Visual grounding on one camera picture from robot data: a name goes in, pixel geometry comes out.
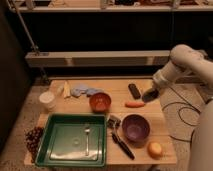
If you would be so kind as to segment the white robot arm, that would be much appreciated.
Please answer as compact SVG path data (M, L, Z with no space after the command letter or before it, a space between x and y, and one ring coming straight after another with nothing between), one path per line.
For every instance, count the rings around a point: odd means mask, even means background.
M176 45L170 51L169 62L153 75L152 87L143 94L143 101L155 100L164 89L190 72L213 87L213 62L188 45ZM213 98L201 112L192 136L188 171L213 171Z

